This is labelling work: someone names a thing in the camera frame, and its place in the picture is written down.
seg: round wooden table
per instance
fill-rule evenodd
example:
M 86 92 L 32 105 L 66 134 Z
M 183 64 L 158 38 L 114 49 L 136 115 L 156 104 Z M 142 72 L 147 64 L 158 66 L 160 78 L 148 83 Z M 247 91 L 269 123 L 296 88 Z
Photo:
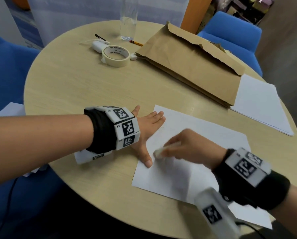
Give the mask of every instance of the round wooden table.
M 135 40 L 144 44 L 162 27 L 139 21 Z M 130 52 L 140 48 L 119 39 L 119 21 L 88 24 L 62 34 L 30 68 L 24 91 L 27 115 L 81 114 L 93 105 L 132 110 L 140 104 L 139 116 L 144 116 L 158 104 L 246 134 L 252 152 L 297 185 L 297 128 L 285 106 L 293 137 L 222 107 L 147 61 L 131 61 L 123 68 L 103 64 L 91 42 L 79 44 L 95 38 L 95 33 Z M 262 80 L 248 66 L 245 73 Z M 169 237 L 213 237 L 194 205 L 132 187 L 137 159 L 130 148 L 80 166 L 74 155 L 50 165 L 81 197 L 127 224 Z

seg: clear plastic bottle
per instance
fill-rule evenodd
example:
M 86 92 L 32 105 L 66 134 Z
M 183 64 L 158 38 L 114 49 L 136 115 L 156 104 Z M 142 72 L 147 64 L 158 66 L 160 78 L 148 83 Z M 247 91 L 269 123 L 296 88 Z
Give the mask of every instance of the clear plastic bottle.
M 122 0 L 120 32 L 123 40 L 133 40 L 136 32 L 139 0 Z

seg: tape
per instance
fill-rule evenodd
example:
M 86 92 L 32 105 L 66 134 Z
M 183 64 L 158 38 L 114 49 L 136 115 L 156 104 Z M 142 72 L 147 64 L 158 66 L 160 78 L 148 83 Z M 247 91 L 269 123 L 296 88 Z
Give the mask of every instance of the tape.
M 112 53 L 118 53 L 122 56 L 124 56 L 124 59 L 117 60 L 109 57 Z M 108 46 L 105 49 L 102 50 L 102 62 L 106 63 L 112 67 L 124 67 L 127 66 L 130 62 L 130 52 L 122 48 L 120 46 Z

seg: black cable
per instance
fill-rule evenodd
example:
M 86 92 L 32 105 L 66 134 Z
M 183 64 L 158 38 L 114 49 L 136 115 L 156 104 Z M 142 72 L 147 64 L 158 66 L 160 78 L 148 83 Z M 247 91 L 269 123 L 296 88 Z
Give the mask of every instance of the black cable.
M 266 237 L 263 236 L 262 233 L 260 233 L 256 228 L 254 228 L 253 226 L 247 224 L 247 223 L 244 223 L 244 222 L 235 222 L 236 225 L 240 226 L 240 225 L 244 225 L 244 226 L 248 226 L 250 227 L 251 229 L 253 229 L 262 239 L 266 239 Z
M 7 209 L 6 209 L 5 216 L 3 217 L 3 220 L 2 220 L 2 224 L 1 224 L 1 226 L 0 226 L 0 231 L 1 231 L 1 229 L 3 228 L 4 224 L 6 223 L 6 221 L 7 221 L 7 217 L 8 217 L 8 215 L 9 215 L 12 192 L 13 192 L 13 188 L 15 187 L 15 183 L 17 182 L 17 180 L 18 180 L 18 178 L 15 178 L 15 180 L 13 181 L 13 184 L 12 184 L 12 186 L 11 186 L 11 189 L 10 189 L 10 191 L 9 191 L 8 201 L 7 201 Z

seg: eraser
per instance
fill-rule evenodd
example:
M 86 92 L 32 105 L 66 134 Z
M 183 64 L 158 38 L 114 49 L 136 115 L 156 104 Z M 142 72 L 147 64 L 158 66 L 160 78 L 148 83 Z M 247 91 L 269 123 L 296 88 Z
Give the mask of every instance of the eraser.
M 172 143 L 166 147 L 162 147 L 162 148 L 159 148 L 159 149 L 156 149 L 154 152 L 153 152 L 153 156 L 156 158 L 156 159 L 162 159 L 164 157 L 161 157 L 161 153 L 167 149 L 167 148 L 171 148 L 171 147 L 177 147 L 177 146 L 181 146 L 182 143 L 181 142 L 175 142 L 175 143 Z

